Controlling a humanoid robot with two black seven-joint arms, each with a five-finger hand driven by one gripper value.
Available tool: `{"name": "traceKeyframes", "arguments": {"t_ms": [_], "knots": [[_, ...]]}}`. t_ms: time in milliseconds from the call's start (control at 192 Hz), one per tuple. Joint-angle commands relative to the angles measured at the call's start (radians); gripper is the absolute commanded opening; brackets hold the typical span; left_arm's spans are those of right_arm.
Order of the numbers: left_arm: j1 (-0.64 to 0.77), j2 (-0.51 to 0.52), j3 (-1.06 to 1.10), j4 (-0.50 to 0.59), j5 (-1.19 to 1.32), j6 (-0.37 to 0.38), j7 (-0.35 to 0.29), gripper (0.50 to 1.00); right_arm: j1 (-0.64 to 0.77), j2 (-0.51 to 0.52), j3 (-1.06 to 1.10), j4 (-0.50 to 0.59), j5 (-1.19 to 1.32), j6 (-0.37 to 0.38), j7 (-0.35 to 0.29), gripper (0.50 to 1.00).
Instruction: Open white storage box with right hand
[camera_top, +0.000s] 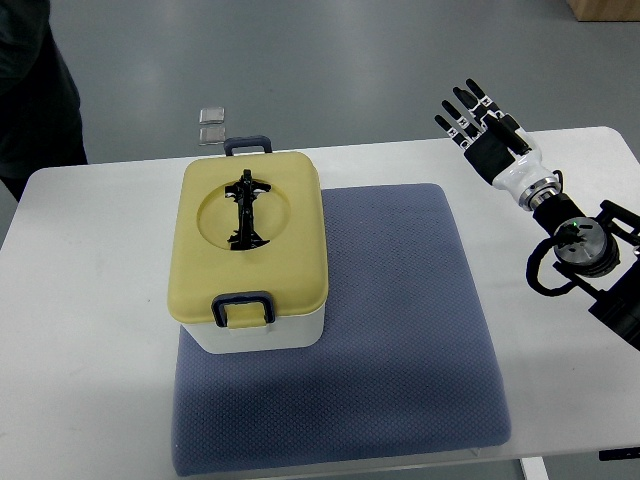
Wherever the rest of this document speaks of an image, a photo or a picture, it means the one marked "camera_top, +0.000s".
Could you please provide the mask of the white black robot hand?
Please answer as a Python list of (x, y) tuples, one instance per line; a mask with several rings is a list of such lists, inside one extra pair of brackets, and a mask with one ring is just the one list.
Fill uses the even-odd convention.
[(444, 100), (447, 115), (438, 114), (435, 121), (486, 183), (508, 192), (526, 211), (561, 192), (559, 177), (542, 165), (533, 138), (476, 81), (467, 79), (466, 87), (455, 87), (453, 94), (465, 110)]

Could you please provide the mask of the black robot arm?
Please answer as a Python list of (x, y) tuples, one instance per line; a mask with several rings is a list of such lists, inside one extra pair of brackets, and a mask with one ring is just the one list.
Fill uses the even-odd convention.
[[(639, 262), (607, 290), (598, 290), (587, 282), (610, 274), (620, 264), (617, 241), (625, 241), (639, 254), (639, 216), (604, 200), (601, 211), (586, 216), (563, 192), (562, 172), (556, 170), (527, 187), (521, 207), (533, 212), (533, 218), (548, 237), (529, 256), (526, 280), (530, 288), (547, 297), (558, 297), (578, 287), (595, 299), (589, 312), (634, 348), (639, 347)], [(547, 288), (539, 281), (543, 258), (553, 252), (553, 267), (568, 282)]]

